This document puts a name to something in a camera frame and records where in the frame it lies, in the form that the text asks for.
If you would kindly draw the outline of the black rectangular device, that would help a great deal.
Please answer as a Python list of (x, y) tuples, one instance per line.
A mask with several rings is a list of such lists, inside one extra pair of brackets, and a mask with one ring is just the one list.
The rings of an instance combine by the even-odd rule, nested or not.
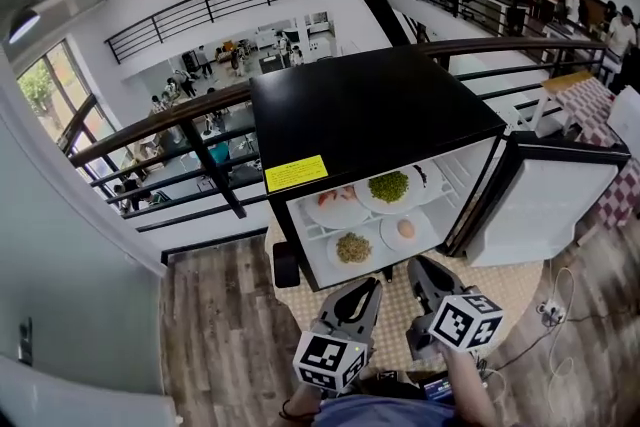
[(273, 246), (273, 274), (277, 288), (294, 288), (300, 285), (297, 258), (287, 242), (278, 242)]

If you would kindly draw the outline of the group of people downstairs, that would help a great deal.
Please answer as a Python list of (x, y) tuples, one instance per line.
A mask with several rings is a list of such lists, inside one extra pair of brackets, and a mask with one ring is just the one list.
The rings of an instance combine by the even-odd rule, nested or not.
[[(298, 32), (287, 26), (271, 27), (201, 45), (134, 78), (149, 88), (152, 113), (160, 113), (303, 61)], [(210, 111), (196, 117), (193, 124), (230, 189), (260, 183), (262, 168), (249, 102)], [(219, 193), (180, 125), (142, 138), (132, 151), (129, 172), (111, 183), (116, 197), (113, 205), (126, 219)]]

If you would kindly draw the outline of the black dome pendant lamp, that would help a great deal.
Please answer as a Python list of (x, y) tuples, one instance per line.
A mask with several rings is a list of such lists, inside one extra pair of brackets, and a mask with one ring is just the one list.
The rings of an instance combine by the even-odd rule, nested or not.
[(14, 44), (29, 32), (40, 20), (41, 16), (32, 8), (20, 11), (12, 20), (9, 31), (9, 43)]

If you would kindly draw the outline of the white table with wooden top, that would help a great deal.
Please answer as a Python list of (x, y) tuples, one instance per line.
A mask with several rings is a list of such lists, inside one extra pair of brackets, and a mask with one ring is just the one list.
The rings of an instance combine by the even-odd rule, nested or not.
[(566, 91), (574, 85), (591, 79), (592, 77), (593, 74), (591, 72), (583, 70), (543, 81), (541, 83), (543, 90), (542, 96), (538, 100), (532, 119), (527, 122), (529, 129), (535, 132), (537, 136), (542, 136), (541, 120), (547, 104), (555, 100), (558, 93)]

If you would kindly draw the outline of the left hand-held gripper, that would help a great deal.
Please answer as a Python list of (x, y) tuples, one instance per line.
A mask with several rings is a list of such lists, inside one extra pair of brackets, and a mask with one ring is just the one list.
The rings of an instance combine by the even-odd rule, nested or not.
[(340, 393), (360, 375), (372, 356), (382, 295), (382, 284), (369, 277), (326, 297), (319, 318), (301, 333), (294, 355), (293, 368), (301, 383)]

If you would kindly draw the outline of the plate with noodles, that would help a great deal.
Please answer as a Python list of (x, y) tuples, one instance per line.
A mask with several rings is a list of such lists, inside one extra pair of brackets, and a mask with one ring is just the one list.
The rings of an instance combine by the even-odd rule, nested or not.
[(328, 238), (326, 253), (329, 262), (340, 270), (373, 269), (382, 263), (384, 244), (380, 236), (368, 227), (358, 227)]

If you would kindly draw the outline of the person's left forearm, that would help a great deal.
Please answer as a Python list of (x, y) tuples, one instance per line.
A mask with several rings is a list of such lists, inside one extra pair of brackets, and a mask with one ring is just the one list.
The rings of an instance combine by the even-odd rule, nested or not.
[[(302, 384), (300, 384), (300, 385), (298, 386), (298, 388), (296, 389), (296, 391), (294, 392), (294, 394), (293, 394), (290, 398), (292, 398), (292, 397), (296, 397), (296, 398), (298, 398), (298, 397), (300, 397), (300, 398), (302, 398), (302, 397), (304, 397), (304, 398), (311, 398), (311, 397), (314, 397), (314, 398), (318, 398), (318, 399), (320, 399), (320, 400), (321, 400), (321, 404), (322, 404), (322, 401), (323, 401), (323, 393), (324, 393), (324, 391), (323, 391), (321, 388), (317, 388), (317, 387), (315, 387), (315, 386), (311, 386), (311, 385), (309, 385), (309, 384), (307, 384), (307, 383), (302, 383)], [(289, 422), (289, 423), (293, 423), (293, 424), (303, 424), (303, 423), (311, 422), (311, 421), (306, 421), (306, 422), (290, 422), (290, 421), (287, 421), (287, 420), (284, 420), (284, 421)]]

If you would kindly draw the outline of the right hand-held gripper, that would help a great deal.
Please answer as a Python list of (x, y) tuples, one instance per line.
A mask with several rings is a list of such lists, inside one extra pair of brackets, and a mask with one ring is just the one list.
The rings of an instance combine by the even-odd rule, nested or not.
[(481, 293), (465, 293), (459, 277), (441, 263), (413, 257), (407, 267), (414, 297), (424, 310), (406, 332), (413, 360), (427, 360), (435, 344), (459, 353), (479, 350), (496, 337), (504, 310)]

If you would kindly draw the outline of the black mini fridge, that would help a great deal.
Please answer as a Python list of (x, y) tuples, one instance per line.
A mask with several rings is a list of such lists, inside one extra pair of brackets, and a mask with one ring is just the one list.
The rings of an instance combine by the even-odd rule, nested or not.
[[(269, 193), (294, 251), (301, 279), (323, 290), (435, 250), (473, 267), (551, 259), (573, 240), (577, 223), (629, 161), (605, 148), (542, 138), (506, 120), (436, 62), (402, 47), (354, 54), (269, 73), (251, 83), (263, 172), (320, 155), (328, 176)], [(433, 160), (458, 194), (436, 202), (437, 240), (397, 252), (380, 222), (382, 263), (340, 270), (327, 258), (328, 238), (311, 240), (297, 202), (312, 194)]]

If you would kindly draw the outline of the white cardboard box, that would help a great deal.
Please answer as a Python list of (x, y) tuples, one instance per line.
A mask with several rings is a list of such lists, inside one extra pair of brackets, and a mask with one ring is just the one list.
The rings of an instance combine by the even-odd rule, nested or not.
[(640, 152), (640, 93), (626, 86), (615, 98), (607, 125), (632, 153)]

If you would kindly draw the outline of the black metal balcony railing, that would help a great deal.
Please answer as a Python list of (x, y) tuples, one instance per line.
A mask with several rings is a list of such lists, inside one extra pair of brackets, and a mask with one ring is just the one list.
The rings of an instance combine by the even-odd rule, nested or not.
[(124, 28), (105, 40), (117, 64), (205, 24), (288, 0), (183, 0)]

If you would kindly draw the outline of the red checked tablecloth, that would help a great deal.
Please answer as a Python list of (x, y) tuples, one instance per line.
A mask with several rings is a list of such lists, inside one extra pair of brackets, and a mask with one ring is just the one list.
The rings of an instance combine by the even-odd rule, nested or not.
[[(578, 141), (605, 148), (622, 144), (607, 124), (613, 108), (612, 95), (596, 78), (573, 84), (556, 94), (556, 102), (581, 127)], [(594, 204), (601, 224), (621, 228), (640, 207), (640, 161), (631, 157)]]

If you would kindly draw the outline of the plate with egg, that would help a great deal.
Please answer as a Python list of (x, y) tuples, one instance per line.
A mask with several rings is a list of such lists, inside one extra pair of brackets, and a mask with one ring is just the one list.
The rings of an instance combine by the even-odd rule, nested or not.
[(430, 229), (428, 218), (417, 210), (383, 219), (380, 223), (380, 236), (391, 250), (418, 251), (425, 245)]

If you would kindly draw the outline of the large window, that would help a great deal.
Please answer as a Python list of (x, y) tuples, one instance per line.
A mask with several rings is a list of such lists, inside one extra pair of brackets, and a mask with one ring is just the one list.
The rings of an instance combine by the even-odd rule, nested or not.
[(58, 144), (93, 95), (66, 40), (37, 59), (18, 77), (18, 84), (38, 121)]

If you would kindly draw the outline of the plate with green vegetables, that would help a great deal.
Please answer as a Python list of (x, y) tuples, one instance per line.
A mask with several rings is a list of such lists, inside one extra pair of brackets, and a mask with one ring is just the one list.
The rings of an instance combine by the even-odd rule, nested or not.
[(418, 205), (425, 186), (421, 175), (412, 167), (360, 180), (354, 184), (360, 203), (374, 213), (400, 214)]

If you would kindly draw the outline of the white power strip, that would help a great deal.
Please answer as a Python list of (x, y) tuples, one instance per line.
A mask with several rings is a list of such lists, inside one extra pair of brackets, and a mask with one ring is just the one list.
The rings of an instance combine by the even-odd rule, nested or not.
[(548, 299), (540, 303), (536, 308), (537, 313), (542, 318), (542, 324), (547, 327), (554, 327), (564, 322), (567, 311), (559, 303)]

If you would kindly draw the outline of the white plate of pink food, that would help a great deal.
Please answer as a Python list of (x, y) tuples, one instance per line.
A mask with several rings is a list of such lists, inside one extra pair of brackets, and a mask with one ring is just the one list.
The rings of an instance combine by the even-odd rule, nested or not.
[(355, 187), (346, 185), (307, 197), (304, 208), (318, 225), (329, 229), (346, 229), (365, 222), (371, 211), (357, 198)]

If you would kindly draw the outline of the black wrist band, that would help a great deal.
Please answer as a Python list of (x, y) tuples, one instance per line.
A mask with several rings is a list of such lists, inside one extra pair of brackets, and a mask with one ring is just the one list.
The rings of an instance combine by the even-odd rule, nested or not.
[(292, 397), (282, 404), (279, 417), (290, 422), (311, 421), (320, 412), (320, 405), (318, 398)]

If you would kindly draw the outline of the yellow warning label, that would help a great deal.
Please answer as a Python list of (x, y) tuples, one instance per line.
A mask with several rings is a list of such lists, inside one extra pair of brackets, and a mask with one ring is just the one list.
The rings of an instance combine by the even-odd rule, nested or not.
[(328, 172), (320, 155), (281, 164), (264, 170), (269, 193), (326, 178)]

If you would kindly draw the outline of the small screen device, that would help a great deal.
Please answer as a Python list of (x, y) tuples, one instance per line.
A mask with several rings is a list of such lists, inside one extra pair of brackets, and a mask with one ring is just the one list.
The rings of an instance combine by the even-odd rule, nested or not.
[(442, 402), (452, 396), (451, 385), (446, 377), (426, 381), (422, 384), (422, 389), (426, 399), (429, 401)]

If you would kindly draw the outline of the person's light shirt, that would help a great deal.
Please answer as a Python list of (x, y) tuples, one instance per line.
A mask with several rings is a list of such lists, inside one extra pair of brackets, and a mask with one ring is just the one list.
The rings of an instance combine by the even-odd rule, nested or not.
[(311, 427), (453, 427), (452, 406), (424, 400), (350, 395), (326, 400)]

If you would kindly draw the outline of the person's right forearm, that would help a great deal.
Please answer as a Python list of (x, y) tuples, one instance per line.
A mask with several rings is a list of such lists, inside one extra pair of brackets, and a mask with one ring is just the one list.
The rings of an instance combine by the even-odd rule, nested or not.
[(470, 353), (438, 344), (447, 366), (457, 416), (468, 427), (499, 427), (496, 409)]

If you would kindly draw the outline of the dark wood-topped railing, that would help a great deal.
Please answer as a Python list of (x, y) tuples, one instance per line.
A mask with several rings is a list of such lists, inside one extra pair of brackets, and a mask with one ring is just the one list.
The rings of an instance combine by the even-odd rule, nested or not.
[[(534, 59), (540, 55), (540, 61), (532, 61), (526, 65), (502, 66), (475, 70), (468, 73), (456, 73), (454, 77), (466, 83), (488, 79), (491, 77), (501, 77), (513, 74), (524, 74), (540, 71), (548, 71), (552, 76), (558, 75), (566, 67), (581, 67), (586, 70), (602, 69), (606, 56), (606, 45), (602, 42), (551, 39), (551, 38), (523, 38), (523, 37), (496, 37), (496, 38), (475, 38), (463, 40), (447, 40), (432, 43), (405, 45), (402, 50), (416, 50), (424, 54), (427, 58), (436, 62), (442, 69), (449, 70), (453, 57), (484, 55), (484, 54), (505, 54), (507, 52), (518, 52), (529, 59)], [(135, 194), (141, 194), (147, 190), (156, 191), (169, 185), (182, 183), (190, 179), (205, 176), (214, 182), (213, 188), (199, 192), (197, 194), (183, 196), (175, 200), (169, 200), (160, 204), (160, 210), (172, 208), (186, 203), (191, 203), (205, 197), (217, 194), (225, 198), (226, 204), (221, 207), (214, 207), (208, 210), (198, 211), (194, 214), (174, 217), (167, 221), (162, 221), (138, 229), (140, 233), (153, 231), (168, 226), (185, 223), (187, 221), (216, 215), (218, 213), (232, 210), (243, 215), (246, 205), (260, 203), (263, 196), (255, 196), (247, 200), (240, 201), (234, 193), (237, 188), (242, 188), (262, 180), (261, 176), (256, 176), (250, 180), (241, 181), (235, 184), (222, 182), (222, 173), (231, 170), (239, 165), (252, 163), (258, 160), (258, 152), (251, 149), (248, 153), (238, 157), (225, 160), (222, 164), (217, 164), (215, 159), (209, 154), (209, 150), (220, 143), (227, 143), (233, 139), (248, 136), (256, 133), (255, 125), (245, 124), (237, 129), (226, 131), (220, 135), (198, 135), (196, 133), (195, 121), (206, 114), (237, 106), (250, 102), (250, 84), (243, 82), (231, 86), (221, 92), (214, 92), (205, 95), (200, 100), (188, 101), (178, 107), (171, 108), (163, 113), (153, 115), (150, 118), (136, 122), (133, 125), (116, 132), (99, 142), (91, 144), (88, 148), (77, 153), (68, 155), (72, 166), (76, 169), (86, 167), (89, 163), (106, 158), (109, 154), (124, 149), (135, 143), (154, 138), (161, 131), (168, 128), (179, 128), (182, 130), (186, 142), (178, 148), (169, 152), (159, 154), (155, 157), (145, 158), (138, 164), (130, 165), (119, 171), (115, 171), (102, 178), (96, 178), (89, 182), (92, 188), (100, 188), (105, 184), (128, 178), (132, 174), (147, 171), (156, 164), (166, 163), (174, 158), (184, 155), (192, 156), (201, 166), (200, 170), (186, 171), (174, 178), (167, 178), (159, 182), (154, 182), (148, 186), (140, 187), (134, 191), (117, 194), (106, 200), (108, 204), (122, 202)]]

